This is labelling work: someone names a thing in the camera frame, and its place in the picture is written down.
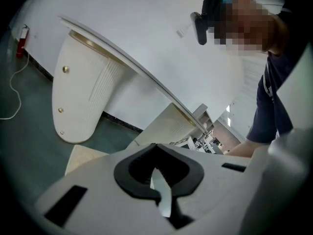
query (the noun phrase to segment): black rubber cover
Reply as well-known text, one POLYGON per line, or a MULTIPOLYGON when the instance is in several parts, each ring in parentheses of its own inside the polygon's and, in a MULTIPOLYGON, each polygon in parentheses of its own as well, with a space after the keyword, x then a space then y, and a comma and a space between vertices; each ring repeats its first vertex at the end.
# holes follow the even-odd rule
POLYGON ((204 170, 196 161, 162 144, 151 144, 120 161, 114 169, 114 178, 130 196, 153 199, 158 204, 161 196, 150 188, 154 168, 160 170, 171 187, 173 198, 193 193, 204 177, 204 170))

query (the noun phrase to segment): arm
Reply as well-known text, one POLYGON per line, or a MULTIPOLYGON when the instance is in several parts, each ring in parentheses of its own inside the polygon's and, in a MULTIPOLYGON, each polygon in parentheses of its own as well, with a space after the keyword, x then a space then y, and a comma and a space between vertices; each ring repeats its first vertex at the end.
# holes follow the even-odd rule
POLYGON ((245 142, 231 149, 226 155, 251 158, 254 153, 254 150, 263 145, 266 144, 246 140, 245 142))

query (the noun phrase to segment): white curved panel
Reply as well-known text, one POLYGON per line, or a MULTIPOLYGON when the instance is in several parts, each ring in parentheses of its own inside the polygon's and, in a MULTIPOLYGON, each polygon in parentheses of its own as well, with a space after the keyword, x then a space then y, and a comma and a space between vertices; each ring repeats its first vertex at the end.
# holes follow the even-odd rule
POLYGON ((134 141, 138 145, 177 142, 194 129, 195 126, 171 103, 134 141))
POLYGON ((67 36, 56 65, 52 90, 54 126, 62 139, 79 143, 90 138, 125 69, 67 36), (63 72, 63 66, 69 67, 68 73, 63 72))

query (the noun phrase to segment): metal screw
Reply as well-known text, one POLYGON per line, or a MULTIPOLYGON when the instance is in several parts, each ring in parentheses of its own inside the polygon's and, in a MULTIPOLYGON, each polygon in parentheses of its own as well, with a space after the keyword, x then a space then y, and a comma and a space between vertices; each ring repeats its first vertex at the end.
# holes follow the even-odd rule
POLYGON ((67 66, 63 66, 62 70, 64 73, 69 73, 69 67, 67 66))

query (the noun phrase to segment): dark blue shirt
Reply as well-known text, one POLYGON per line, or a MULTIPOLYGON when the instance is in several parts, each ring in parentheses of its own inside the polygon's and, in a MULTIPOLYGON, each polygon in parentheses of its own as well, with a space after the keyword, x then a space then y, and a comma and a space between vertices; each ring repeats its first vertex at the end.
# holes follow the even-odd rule
POLYGON ((253 125, 247 139, 258 143, 270 143, 279 135, 288 133, 292 123, 285 107, 277 96, 277 90, 292 72, 306 46, 306 36, 300 29, 299 23, 290 12, 281 12, 278 16, 288 25, 290 39, 281 56, 268 53, 268 78, 272 89, 272 98, 267 94, 263 76, 259 82, 257 92, 257 109, 253 125))

